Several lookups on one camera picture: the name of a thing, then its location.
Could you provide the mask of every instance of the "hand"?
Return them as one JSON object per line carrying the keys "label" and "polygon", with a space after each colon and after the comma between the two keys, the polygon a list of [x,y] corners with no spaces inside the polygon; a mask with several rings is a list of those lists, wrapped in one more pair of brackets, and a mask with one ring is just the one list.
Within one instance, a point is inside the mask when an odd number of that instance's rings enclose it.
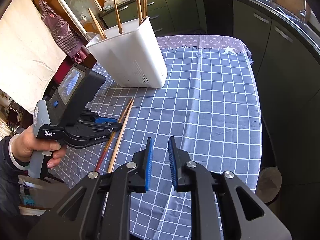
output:
{"label": "hand", "polygon": [[55,140],[37,139],[33,134],[33,126],[25,129],[11,145],[13,156],[22,162],[30,161],[33,150],[52,151],[52,158],[48,161],[48,168],[57,166],[61,158],[66,155],[67,146],[60,146]]}

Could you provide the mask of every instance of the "white star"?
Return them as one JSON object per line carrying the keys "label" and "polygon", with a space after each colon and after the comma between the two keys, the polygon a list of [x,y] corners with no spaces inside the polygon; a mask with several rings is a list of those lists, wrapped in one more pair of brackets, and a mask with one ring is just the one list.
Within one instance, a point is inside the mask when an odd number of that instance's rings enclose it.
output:
{"label": "white star", "polygon": [[234,48],[230,48],[229,46],[227,48],[224,48],[224,54],[226,54],[227,52],[231,51],[233,54],[236,54],[234,51],[233,51]]}

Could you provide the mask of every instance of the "device screen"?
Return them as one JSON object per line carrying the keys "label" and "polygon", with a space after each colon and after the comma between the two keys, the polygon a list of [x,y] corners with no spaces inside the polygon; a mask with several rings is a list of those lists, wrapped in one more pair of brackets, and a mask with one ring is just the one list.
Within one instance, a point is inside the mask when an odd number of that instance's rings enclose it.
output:
{"label": "device screen", "polygon": [[61,82],[60,86],[58,87],[58,93],[65,105],[69,102],[69,99],[71,98],[72,94],[74,93],[84,76],[84,72],[75,67],[72,67]]}

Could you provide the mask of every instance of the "dark sleeve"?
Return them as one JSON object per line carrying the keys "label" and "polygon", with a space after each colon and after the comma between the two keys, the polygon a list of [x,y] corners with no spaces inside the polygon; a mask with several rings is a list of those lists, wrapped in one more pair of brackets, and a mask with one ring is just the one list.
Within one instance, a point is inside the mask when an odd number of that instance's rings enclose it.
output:
{"label": "dark sleeve", "polygon": [[18,175],[22,174],[12,163],[9,156],[9,141],[5,137],[0,141],[0,208],[9,216],[20,214]]}

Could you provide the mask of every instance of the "blue gripper pad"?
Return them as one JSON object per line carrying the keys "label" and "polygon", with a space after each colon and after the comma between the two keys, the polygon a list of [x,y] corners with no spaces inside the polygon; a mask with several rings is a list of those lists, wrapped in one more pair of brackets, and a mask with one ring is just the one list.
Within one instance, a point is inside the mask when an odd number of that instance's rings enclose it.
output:
{"label": "blue gripper pad", "polygon": [[171,180],[174,190],[177,190],[178,186],[178,176],[177,176],[177,164],[176,159],[173,153],[173,145],[172,145],[172,139],[169,138],[168,141],[168,152],[169,152],[169,162],[170,162],[170,170],[171,170]]}
{"label": "blue gripper pad", "polygon": [[107,123],[107,122],[118,122],[115,118],[108,118],[108,117],[99,117],[96,120],[94,120],[96,123]]}
{"label": "blue gripper pad", "polygon": [[149,190],[150,181],[151,181],[151,168],[152,168],[152,159],[153,159],[153,139],[151,137],[148,138],[146,149],[148,148],[148,158],[147,158],[147,166],[146,166],[146,191]]}

